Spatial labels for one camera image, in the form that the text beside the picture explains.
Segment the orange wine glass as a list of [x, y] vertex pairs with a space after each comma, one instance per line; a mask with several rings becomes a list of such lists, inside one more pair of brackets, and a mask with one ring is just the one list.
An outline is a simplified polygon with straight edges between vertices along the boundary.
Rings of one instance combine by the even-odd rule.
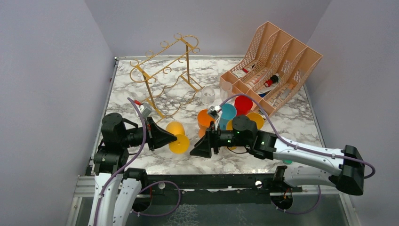
[[205, 135], [206, 129], [209, 128], [211, 122], [215, 122], [215, 120], [208, 115], [207, 109], [203, 109], [198, 113], [197, 123], [199, 126], [199, 138], [202, 138]]

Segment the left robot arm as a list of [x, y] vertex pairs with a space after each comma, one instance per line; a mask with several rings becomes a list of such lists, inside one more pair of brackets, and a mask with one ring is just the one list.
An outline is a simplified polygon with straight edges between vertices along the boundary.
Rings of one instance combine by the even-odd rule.
[[124, 226], [134, 201], [148, 187], [144, 169], [127, 168], [128, 148], [145, 144], [155, 150], [177, 140], [148, 117], [142, 127], [119, 113], [103, 117], [103, 139], [94, 155], [95, 193], [88, 225]]

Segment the yellow wine glass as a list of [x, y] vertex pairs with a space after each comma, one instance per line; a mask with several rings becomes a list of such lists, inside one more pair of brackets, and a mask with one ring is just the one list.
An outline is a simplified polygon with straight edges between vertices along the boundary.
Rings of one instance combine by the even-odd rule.
[[[232, 120], [229, 120], [226, 124], [226, 130], [232, 130]], [[229, 150], [235, 150], [236, 147], [232, 146], [232, 147], [227, 147]]]
[[247, 117], [256, 123], [257, 129], [260, 130], [264, 125], [264, 118], [258, 113], [248, 113]]
[[177, 140], [168, 144], [171, 152], [183, 154], [190, 147], [190, 140], [185, 134], [183, 125], [180, 122], [172, 121], [166, 126], [166, 131], [173, 134]]

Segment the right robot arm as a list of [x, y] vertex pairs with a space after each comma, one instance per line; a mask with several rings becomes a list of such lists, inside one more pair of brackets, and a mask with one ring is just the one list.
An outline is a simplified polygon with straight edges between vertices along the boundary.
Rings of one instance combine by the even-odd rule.
[[300, 164], [275, 173], [271, 185], [276, 191], [302, 185], [323, 185], [349, 195], [364, 193], [365, 161], [356, 147], [346, 145], [344, 149], [333, 149], [294, 142], [258, 130], [256, 123], [244, 115], [232, 120], [231, 130], [217, 129], [211, 123], [190, 155], [211, 158], [212, 154], [218, 154], [220, 147], [233, 146], [244, 147], [250, 155], [261, 160], [287, 160]]

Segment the red wine glass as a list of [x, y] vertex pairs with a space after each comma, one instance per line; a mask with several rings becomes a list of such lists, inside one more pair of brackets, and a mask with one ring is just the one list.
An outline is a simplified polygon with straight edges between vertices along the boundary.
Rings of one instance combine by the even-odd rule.
[[253, 101], [245, 96], [237, 96], [234, 101], [234, 107], [236, 108], [237, 116], [247, 115], [253, 107]]

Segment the gold wire glass rack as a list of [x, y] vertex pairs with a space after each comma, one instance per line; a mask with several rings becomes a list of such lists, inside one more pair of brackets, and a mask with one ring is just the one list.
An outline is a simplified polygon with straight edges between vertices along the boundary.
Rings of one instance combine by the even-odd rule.
[[148, 50], [145, 58], [130, 60], [129, 77], [137, 86], [145, 86], [148, 103], [158, 120], [171, 118], [190, 104], [203, 86], [195, 80], [190, 57], [200, 52], [199, 39], [194, 35], [174, 34], [173, 41], [161, 41], [160, 47]]

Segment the blue wine glass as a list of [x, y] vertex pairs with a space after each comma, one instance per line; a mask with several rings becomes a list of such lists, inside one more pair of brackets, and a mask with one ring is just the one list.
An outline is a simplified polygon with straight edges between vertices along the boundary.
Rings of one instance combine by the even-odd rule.
[[219, 121], [219, 127], [221, 130], [226, 130], [227, 123], [232, 120], [237, 114], [237, 110], [234, 105], [226, 103], [222, 106], [222, 115]]

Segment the clear wine glass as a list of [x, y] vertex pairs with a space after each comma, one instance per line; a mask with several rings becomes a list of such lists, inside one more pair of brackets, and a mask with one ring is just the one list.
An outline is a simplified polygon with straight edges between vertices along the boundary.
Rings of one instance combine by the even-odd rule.
[[230, 82], [223, 81], [220, 84], [220, 99], [222, 101], [232, 96], [232, 88], [233, 86]]
[[200, 100], [202, 104], [209, 107], [215, 101], [215, 90], [211, 86], [206, 86], [201, 91]]

